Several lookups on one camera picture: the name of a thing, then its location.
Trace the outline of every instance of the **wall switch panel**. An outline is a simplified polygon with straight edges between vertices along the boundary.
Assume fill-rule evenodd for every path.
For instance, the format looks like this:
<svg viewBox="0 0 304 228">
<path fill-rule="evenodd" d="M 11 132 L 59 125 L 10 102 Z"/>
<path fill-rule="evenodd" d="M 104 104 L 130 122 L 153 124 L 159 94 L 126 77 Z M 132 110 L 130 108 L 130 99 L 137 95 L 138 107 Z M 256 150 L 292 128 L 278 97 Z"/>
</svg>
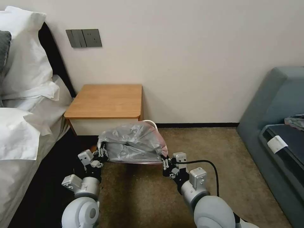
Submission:
<svg viewBox="0 0 304 228">
<path fill-rule="evenodd" d="M 82 33 L 87 47 L 102 47 L 98 29 L 83 29 Z"/>
<path fill-rule="evenodd" d="M 66 30 L 72 48 L 102 47 L 98 29 Z"/>
</svg>

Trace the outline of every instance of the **nightstand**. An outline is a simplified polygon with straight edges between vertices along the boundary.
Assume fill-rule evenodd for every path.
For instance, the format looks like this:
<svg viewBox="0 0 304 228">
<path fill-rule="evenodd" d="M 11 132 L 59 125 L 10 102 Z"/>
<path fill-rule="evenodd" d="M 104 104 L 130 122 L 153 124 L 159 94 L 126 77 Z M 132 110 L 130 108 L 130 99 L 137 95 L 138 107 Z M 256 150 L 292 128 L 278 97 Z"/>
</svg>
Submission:
<svg viewBox="0 0 304 228">
<path fill-rule="evenodd" d="M 84 85 L 64 117 L 76 135 L 103 131 L 143 118 L 141 85 Z"/>
</svg>

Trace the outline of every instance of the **white pillow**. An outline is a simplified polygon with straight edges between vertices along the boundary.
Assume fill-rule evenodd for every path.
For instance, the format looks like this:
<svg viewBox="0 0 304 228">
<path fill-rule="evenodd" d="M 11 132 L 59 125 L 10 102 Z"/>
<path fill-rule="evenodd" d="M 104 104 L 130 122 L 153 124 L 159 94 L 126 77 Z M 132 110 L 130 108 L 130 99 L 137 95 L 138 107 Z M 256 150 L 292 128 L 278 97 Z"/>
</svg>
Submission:
<svg viewBox="0 0 304 228">
<path fill-rule="evenodd" d="M 52 82 L 53 71 L 38 39 L 38 31 L 45 17 L 43 13 L 12 6 L 0 11 L 0 30 L 12 34 L 9 57 L 4 69 L 6 76 L 2 83 L 2 99 L 35 96 L 55 99 L 55 92 L 59 87 Z"/>
</svg>

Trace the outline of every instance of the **black headboard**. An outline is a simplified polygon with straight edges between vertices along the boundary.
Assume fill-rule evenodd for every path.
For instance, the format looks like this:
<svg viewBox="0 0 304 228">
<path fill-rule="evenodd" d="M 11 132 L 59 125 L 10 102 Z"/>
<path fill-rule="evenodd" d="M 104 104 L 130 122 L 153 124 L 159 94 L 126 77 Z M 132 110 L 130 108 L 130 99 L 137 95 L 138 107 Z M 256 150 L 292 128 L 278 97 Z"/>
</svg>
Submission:
<svg viewBox="0 0 304 228">
<path fill-rule="evenodd" d="M 39 41 L 44 48 L 47 58 L 53 69 L 53 74 L 57 74 L 63 80 L 64 84 L 70 91 L 72 97 L 76 97 L 75 90 L 72 86 L 71 80 L 67 74 L 66 67 L 63 63 L 61 54 L 58 50 L 57 44 L 53 38 L 53 35 L 44 22 L 38 33 Z"/>
</svg>

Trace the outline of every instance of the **sofa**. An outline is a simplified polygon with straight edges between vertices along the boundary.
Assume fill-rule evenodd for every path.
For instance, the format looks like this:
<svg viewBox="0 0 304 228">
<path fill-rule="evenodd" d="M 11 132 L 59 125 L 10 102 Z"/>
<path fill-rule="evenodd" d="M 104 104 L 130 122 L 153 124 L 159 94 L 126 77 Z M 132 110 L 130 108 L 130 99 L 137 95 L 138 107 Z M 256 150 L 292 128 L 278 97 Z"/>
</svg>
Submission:
<svg viewBox="0 0 304 228">
<path fill-rule="evenodd" d="M 304 67 L 275 67 L 266 75 L 237 128 L 293 227 L 304 227 L 304 159 L 301 158 L 304 132 L 284 125 L 284 118 L 301 113 L 304 113 Z M 288 146 L 274 152 L 267 143 L 276 135 L 288 141 Z"/>
</svg>

